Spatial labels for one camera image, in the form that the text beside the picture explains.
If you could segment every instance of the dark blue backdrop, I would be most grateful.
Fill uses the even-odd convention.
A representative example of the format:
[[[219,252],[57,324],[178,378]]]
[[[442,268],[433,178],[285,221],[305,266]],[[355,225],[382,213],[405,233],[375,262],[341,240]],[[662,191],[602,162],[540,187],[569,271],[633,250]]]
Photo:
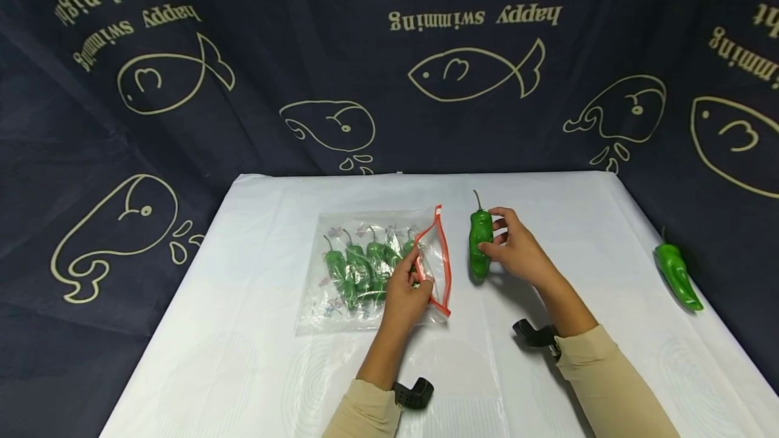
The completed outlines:
[[[0,434],[95,437],[241,172],[610,170],[779,386],[779,0],[0,0]]]

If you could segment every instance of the ziplock bag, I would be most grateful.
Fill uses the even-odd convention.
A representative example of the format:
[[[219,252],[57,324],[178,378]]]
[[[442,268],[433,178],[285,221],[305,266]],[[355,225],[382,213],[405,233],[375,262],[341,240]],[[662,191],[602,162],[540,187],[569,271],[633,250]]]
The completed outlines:
[[[297,335],[378,329],[386,283],[419,246],[417,280],[433,282],[421,324],[449,318],[451,269],[441,206],[397,212],[321,214],[304,284]]]

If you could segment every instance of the white tablecloth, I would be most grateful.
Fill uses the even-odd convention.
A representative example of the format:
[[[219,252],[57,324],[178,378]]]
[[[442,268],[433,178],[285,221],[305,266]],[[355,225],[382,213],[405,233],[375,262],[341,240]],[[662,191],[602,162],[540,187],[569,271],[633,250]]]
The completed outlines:
[[[517,210],[683,437],[777,436],[779,398],[707,301],[692,315],[668,293],[655,230],[604,172],[240,176],[101,436],[318,437],[373,338],[294,335],[318,214],[437,203],[452,315],[408,346],[399,380],[424,376],[435,393],[398,436],[591,436],[547,352],[514,340],[518,319],[548,323],[534,292],[504,274],[479,287],[467,276],[474,188]]]

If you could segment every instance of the forearm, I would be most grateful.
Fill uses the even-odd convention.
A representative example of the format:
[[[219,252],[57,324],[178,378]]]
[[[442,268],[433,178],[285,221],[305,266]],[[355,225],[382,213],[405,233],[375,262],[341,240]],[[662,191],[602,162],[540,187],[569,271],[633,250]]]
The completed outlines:
[[[323,438],[392,438],[399,423],[400,406],[395,404],[393,391],[354,380]]]
[[[381,325],[362,363],[357,378],[372,383],[383,391],[391,391],[398,380],[400,360],[408,335],[403,329]]]
[[[655,394],[603,326],[557,343],[557,366],[598,438],[678,438]]]
[[[558,334],[561,337],[572,337],[594,329],[598,321],[573,286],[554,267],[548,271],[549,274],[539,278],[544,283],[536,289]]]

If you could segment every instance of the black clip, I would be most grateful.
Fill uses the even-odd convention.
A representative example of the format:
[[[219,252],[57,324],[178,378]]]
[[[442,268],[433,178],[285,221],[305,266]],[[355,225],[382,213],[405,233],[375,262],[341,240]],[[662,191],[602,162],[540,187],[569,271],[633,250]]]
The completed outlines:
[[[399,382],[395,382],[392,390],[395,391],[395,402],[408,409],[425,409],[433,396],[433,385],[427,379],[420,377],[409,389]]]
[[[523,337],[523,340],[528,347],[534,347],[534,349],[549,347],[554,360],[560,360],[560,347],[557,346],[557,342],[554,340],[554,337],[558,335],[554,325],[543,326],[541,329],[536,330],[533,328],[531,322],[523,318],[522,320],[517,321],[517,323],[514,323],[512,328],[517,335]]]

